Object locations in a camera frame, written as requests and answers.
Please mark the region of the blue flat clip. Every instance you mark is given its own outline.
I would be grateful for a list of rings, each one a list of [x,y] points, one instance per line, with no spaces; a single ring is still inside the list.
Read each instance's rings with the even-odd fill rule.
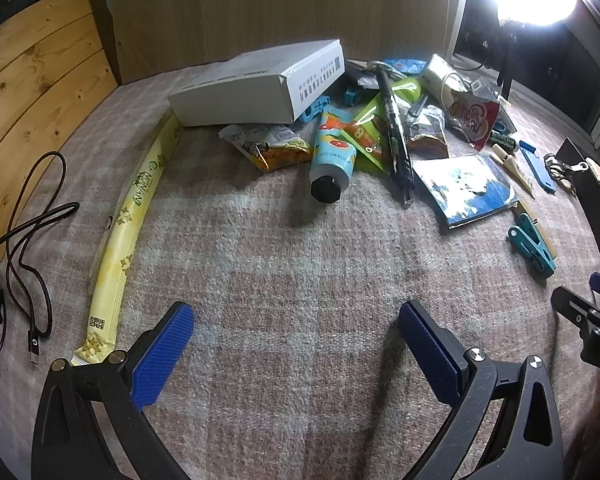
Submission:
[[[535,147],[524,141],[519,141],[518,146],[519,151],[529,165],[536,182],[539,183],[539,186],[545,192],[554,194],[556,192],[555,182],[548,173],[544,160],[540,159],[539,155],[535,153]]]

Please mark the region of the teal plastic clip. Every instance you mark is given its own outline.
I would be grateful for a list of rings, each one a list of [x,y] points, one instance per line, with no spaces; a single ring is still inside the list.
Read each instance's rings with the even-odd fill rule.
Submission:
[[[508,229],[507,238],[540,278],[550,278],[556,270],[554,257],[545,243],[536,223],[524,212]]]

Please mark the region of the red white snack packet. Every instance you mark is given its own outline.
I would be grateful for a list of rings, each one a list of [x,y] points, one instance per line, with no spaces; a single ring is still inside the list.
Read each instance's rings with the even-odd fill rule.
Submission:
[[[469,144],[478,152],[486,145],[500,112],[500,103],[469,92],[451,91],[450,116],[460,126]]]

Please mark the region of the silver dark snack packet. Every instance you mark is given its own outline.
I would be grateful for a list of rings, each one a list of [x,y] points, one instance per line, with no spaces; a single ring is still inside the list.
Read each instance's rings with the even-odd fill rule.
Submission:
[[[449,145],[445,137],[445,116],[441,108],[427,105],[422,109],[408,129],[407,147],[424,157],[449,157]]]

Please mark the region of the blue plastic bag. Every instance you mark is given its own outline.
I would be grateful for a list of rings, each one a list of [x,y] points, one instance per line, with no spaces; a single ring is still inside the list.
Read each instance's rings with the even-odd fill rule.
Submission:
[[[385,63],[406,76],[417,76],[427,66],[426,61],[417,58],[386,58]]]

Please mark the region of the green orange snack bag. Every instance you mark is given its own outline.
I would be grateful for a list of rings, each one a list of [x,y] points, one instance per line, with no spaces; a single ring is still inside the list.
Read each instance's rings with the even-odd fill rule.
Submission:
[[[402,115],[422,94],[422,86],[415,77],[395,81],[391,87]],[[388,124],[380,93],[377,93],[353,119],[350,119],[341,131],[343,137],[380,171],[388,171],[387,164],[390,159],[387,142]]]

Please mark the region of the long yellow snack stick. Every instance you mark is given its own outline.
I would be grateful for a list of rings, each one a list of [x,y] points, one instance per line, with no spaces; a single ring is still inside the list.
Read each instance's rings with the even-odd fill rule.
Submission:
[[[122,196],[100,258],[85,340],[71,358],[74,366],[100,363],[116,348],[126,281],[140,229],[182,130],[170,110],[160,118],[154,140]]]

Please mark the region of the black folding tool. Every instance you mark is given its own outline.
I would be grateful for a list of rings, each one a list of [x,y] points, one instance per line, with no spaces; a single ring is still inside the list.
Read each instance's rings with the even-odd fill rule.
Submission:
[[[408,207],[413,201],[413,173],[404,139],[402,118],[393,93],[387,67],[381,62],[368,62],[367,69],[375,74],[382,107],[387,122],[387,139],[390,151],[390,174],[398,189],[400,202]]]

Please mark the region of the blue picture booklet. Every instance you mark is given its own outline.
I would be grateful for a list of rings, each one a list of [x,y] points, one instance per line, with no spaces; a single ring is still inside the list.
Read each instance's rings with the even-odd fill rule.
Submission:
[[[416,160],[413,169],[449,229],[512,208],[518,202],[508,177],[488,156]]]

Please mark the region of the black storage bin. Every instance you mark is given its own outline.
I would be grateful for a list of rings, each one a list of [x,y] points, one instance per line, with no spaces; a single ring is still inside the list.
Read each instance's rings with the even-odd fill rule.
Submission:
[[[556,158],[569,167],[567,174],[574,184],[579,202],[588,219],[600,252],[600,185],[591,170],[577,169],[577,166],[581,162],[585,162],[585,159],[576,144],[570,139],[562,142],[562,146],[558,148]]]

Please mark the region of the blue citrus cream tube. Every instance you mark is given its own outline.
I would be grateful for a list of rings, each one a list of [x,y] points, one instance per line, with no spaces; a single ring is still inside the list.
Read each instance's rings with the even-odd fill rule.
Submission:
[[[358,152],[343,136],[350,120],[349,113],[330,105],[322,111],[309,171],[311,196],[322,204],[338,202],[350,185]]]

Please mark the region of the white cardboard box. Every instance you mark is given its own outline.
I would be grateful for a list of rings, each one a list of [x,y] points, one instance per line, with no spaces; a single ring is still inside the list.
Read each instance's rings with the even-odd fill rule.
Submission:
[[[338,39],[246,52],[168,96],[185,127],[295,122],[344,74]]]

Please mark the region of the yellow white snack packet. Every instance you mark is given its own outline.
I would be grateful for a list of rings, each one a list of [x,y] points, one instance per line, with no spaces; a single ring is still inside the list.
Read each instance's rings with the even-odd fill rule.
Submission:
[[[262,172],[271,172],[312,159],[311,145],[286,126],[229,125],[219,138],[232,144]]]

